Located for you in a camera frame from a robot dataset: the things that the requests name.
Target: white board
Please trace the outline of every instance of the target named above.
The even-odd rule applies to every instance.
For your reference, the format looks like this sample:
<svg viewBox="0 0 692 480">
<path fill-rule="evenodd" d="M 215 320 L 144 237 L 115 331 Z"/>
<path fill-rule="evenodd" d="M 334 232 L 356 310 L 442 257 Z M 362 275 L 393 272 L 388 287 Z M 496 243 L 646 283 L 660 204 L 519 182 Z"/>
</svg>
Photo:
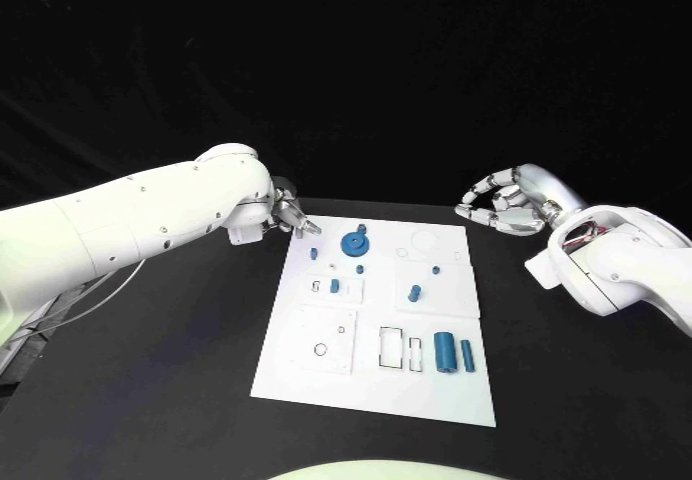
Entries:
<svg viewBox="0 0 692 480">
<path fill-rule="evenodd" d="M 464 227 L 310 219 L 323 233 L 291 239 L 251 395 L 494 427 Z M 370 249 L 352 258 L 340 240 L 359 224 L 368 228 Z M 330 292 L 331 279 L 339 280 L 337 293 Z M 415 303 L 408 300 L 414 284 L 421 286 Z M 379 365 L 380 327 L 402 331 L 401 369 Z M 437 371 L 435 332 L 454 335 L 455 373 Z M 464 339 L 471 344 L 473 373 L 464 370 Z M 392 341 L 388 334 L 386 363 L 395 365 L 391 357 L 399 350 Z M 422 372 L 411 369 L 412 353 L 414 370 L 422 367 Z"/>
</svg>

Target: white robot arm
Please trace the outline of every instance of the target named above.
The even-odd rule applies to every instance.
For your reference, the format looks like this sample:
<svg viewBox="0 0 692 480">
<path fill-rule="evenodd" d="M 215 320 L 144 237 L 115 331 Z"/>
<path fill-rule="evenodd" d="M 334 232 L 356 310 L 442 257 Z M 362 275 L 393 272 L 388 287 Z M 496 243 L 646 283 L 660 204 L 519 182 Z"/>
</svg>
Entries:
<svg viewBox="0 0 692 480">
<path fill-rule="evenodd" d="M 473 208 L 477 195 L 494 187 L 502 187 L 496 211 Z M 664 220 L 639 208 L 587 208 L 569 187 L 532 164 L 486 177 L 455 212 L 512 235 L 532 235 L 548 224 L 548 248 L 526 262 L 543 288 L 562 284 L 601 316 L 644 300 L 692 336 L 692 242 Z"/>
<path fill-rule="evenodd" d="M 0 345 L 68 289 L 219 227 L 233 245 L 261 240 L 274 227 L 320 234 L 294 186 L 269 177 L 241 144 L 0 212 Z"/>
</svg>

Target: white cable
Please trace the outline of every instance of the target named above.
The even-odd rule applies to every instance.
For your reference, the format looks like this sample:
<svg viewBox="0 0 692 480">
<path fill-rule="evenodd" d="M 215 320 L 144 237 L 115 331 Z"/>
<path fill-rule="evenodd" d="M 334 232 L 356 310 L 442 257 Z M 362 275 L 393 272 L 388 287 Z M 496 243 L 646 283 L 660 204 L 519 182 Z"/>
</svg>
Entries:
<svg viewBox="0 0 692 480">
<path fill-rule="evenodd" d="M 33 335 L 39 335 L 39 333 L 43 333 L 43 332 L 47 332 L 49 330 L 53 330 L 53 328 L 58 328 L 58 327 L 62 327 L 63 325 L 66 325 L 68 323 L 72 323 L 75 320 L 79 320 L 85 315 L 88 315 L 98 307 L 101 307 L 101 305 L 104 305 L 104 303 L 117 295 L 117 293 L 122 290 L 122 288 L 125 287 L 125 285 L 130 283 L 130 280 L 133 279 L 134 275 L 137 274 L 137 272 L 140 271 L 140 268 L 141 266 L 144 265 L 144 262 L 145 260 L 143 260 L 140 262 L 140 264 L 137 265 L 137 268 L 134 269 L 134 272 L 130 274 L 130 276 L 127 277 L 125 281 L 122 282 L 122 284 L 120 285 L 120 287 L 115 289 L 115 291 L 104 298 L 104 300 L 101 300 L 101 302 L 98 302 L 85 312 L 82 312 L 79 315 L 76 315 L 75 317 L 72 317 L 69 320 L 65 320 L 63 322 L 60 322 L 58 325 L 53 325 L 52 327 L 47 327 L 47 328 L 43 328 L 42 330 L 37 330 L 32 333 L 27 333 L 13 339 L 10 339 L 7 341 L 7 343 L 11 343 L 11 342 L 16 342 L 19 340 L 22 340 L 23 338 L 29 338 L 29 337 L 33 337 Z"/>
<path fill-rule="evenodd" d="M 104 277 L 101 278 L 101 280 L 86 289 L 86 291 L 84 291 L 63 306 L 59 310 L 56 310 L 55 312 L 52 312 L 49 315 L 46 315 L 45 317 L 40 317 L 37 318 L 36 320 L 33 320 L 33 322 L 29 322 L 27 324 L 22 325 L 22 328 L 20 330 L 23 330 L 24 328 L 30 328 L 33 327 L 34 325 L 37 325 L 40 322 L 49 320 L 50 318 L 53 318 L 55 316 L 58 316 L 79 300 L 82 300 L 82 298 L 102 285 L 102 283 L 112 277 L 112 275 L 115 274 L 115 272 L 111 272 L 108 273 L 107 275 L 104 275 Z"/>
</svg>

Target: small blue object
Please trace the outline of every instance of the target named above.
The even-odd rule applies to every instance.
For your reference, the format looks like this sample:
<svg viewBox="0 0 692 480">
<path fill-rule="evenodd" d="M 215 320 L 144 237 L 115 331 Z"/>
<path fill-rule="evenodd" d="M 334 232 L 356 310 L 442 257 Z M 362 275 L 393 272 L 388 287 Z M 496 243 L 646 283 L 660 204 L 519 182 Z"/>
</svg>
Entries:
<svg viewBox="0 0 692 480">
<path fill-rule="evenodd" d="M 440 373 L 454 373 L 457 371 L 454 335 L 450 332 L 435 333 L 435 364 Z"/>
<path fill-rule="evenodd" d="M 419 285 L 414 285 L 414 286 L 411 287 L 411 293 L 408 294 L 408 300 L 409 300 L 411 302 L 417 302 L 419 296 L 421 296 L 421 286 L 419 286 Z"/>
<path fill-rule="evenodd" d="M 473 365 L 471 344 L 468 340 L 461 340 L 461 355 L 464 356 L 466 371 L 474 372 L 476 366 Z"/>
<path fill-rule="evenodd" d="M 342 251 L 349 257 L 360 257 L 370 249 L 370 241 L 365 236 L 365 225 L 357 226 L 357 232 L 347 233 L 342 238 Z"/>
</svg>

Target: table surface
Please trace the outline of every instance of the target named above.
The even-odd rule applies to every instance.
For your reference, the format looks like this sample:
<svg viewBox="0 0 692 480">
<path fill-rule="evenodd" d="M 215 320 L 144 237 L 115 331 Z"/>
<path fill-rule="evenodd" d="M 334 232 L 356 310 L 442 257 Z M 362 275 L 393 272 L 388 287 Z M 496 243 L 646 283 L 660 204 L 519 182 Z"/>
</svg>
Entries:
<svg viewBox="0 0 692 480">
<path fill-rule="evenodd" d="M 692 340 L 643 303 L 600 318 L 541 288 L 523 261 L 546 233 L 502 235 L 442 207 L 303 206 L 467 226 L 497 428 L 249 397 L 290 238 L 232 247 L 222 230 L 58 331 L 0 415 L 3 480 L 261 479 L 366 458 L 522 479 L 692 472 Z"/>
</svg>

